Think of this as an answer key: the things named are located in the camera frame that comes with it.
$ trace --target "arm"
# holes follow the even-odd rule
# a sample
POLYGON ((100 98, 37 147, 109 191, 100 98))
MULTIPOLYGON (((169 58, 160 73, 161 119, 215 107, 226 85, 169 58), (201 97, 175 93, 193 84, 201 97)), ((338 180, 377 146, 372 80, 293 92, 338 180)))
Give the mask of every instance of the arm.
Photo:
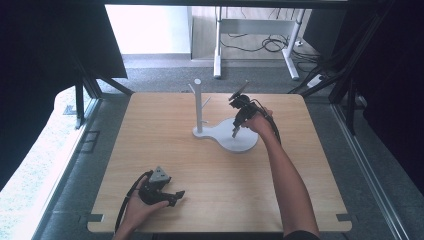
POLYGON ((125 210, 125 216, 121 225, 113 236, 113 240, 128 240, 131 239, 133 232, 140 227, 140 225, 157 210, 168 206, 168 201, 162 201, 153 205, 145 204, 138 196, 138 189, 141 184, 146 180, 143 178, 137 185, 136 190, 132 193, 125 210))
POLYGON ((275 194, 280 208, 284 235, 304 230, 319 236, 311 199, 295 166, 274 135, 269 122, 257 113, 243 124, 257 132, 268 151, 275 194))

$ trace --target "person's left hand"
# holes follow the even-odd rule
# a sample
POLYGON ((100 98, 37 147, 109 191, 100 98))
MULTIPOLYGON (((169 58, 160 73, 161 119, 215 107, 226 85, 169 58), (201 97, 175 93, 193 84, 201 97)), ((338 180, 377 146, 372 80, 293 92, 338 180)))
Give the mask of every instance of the person's left hand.
POLYGON ((134 232, 152 213, 169 205, 168 201, 158 202, 153 205, 145 204, 138 195, 139 189, 144 181, 146 181, 146 177, 141 179, 136 189, 131 194, 125 210, 124 219, 118 231, 115 233, 114 239, 128 239, 132 232, 134 232))

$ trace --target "hand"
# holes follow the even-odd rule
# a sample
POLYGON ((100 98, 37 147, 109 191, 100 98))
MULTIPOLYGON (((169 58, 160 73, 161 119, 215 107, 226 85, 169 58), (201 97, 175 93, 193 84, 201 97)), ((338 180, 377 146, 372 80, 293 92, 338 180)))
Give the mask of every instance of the hand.
MULTIPOLYGON (((268 115, 272 116, 272 110, 268 110, 267 108, 264 108, 268 115)), ((248 127, 252 131, 258 133, 259 135, 263 135, 268 131, 272 132, 271 124, 268 122, 268 120, 265 119, 262 113, 257 112, 255 116, 253 116, 251 119, 247 120, 243 124, 241 124, 242 127, 248 127)))
POLYGON ((154 212, 169 205, 168 201, 158 202, 153 205, 145 204, 138 195, 139 189, 146 177, 142 178, 136 189, 131 194, 125 210, 124 220, 118 228, 113 239, 129 239, 131 234, 154 212))

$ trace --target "white stand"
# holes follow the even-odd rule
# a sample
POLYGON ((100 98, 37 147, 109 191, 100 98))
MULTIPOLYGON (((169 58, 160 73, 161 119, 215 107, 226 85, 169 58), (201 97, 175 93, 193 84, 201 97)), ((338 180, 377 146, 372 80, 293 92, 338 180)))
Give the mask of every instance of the white stand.
POLYGON ((201 81, 196 79, 194 83, 195 88, 189 85, 196 98, 197 126, 193 128, 193 135, 200 139, 208 138, 215 140, 224 149, 233 153, 243 153, 253 148, 259 137, 252 130, 241 128, 236 137, 232 137, 234 118, 225 119, 214 127, 203 126, 205 121, 202 120, 202 109, 210 98, 202 105, 201 81))
POLYGON ((296 21, 288 20, 249 20, 249 19, 222 19, 222 7, 218 8, 216 18, 216 43, 214 55, 214 78, 221 77, 221 34, 259 34, 259 35, 290 35, 287 49, 283 49, 284 59, 293 80, 299 79, 296 67, 290 55, 293 51, 299 29, 302 25, 305 9, 300 9, 296 21))

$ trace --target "wooden table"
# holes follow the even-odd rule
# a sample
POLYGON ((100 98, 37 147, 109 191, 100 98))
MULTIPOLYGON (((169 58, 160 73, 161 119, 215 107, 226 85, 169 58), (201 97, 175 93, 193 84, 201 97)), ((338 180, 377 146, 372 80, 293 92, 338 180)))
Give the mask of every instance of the wooden table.
MULTIPOLYGON (((303 98, 299 95, 247 94, 274 111, 282 144, 300 172, 321 231, 349 231, 338 221, 347 211, 303 98)), ((231 94, 211 97, 203 119, 214 126, 234 117, 231 94)), ((191 93, 135 93, 131 97, 89 222, 92 232, 112 232, 126 192, 143 173, 161 166, 171 177, 164 192, 185 190, 175 207, 160 210, 143 232, 281 232, 265 146, 259 139, 246 153, 234 154, 213 140, 197 139, 191 93)))

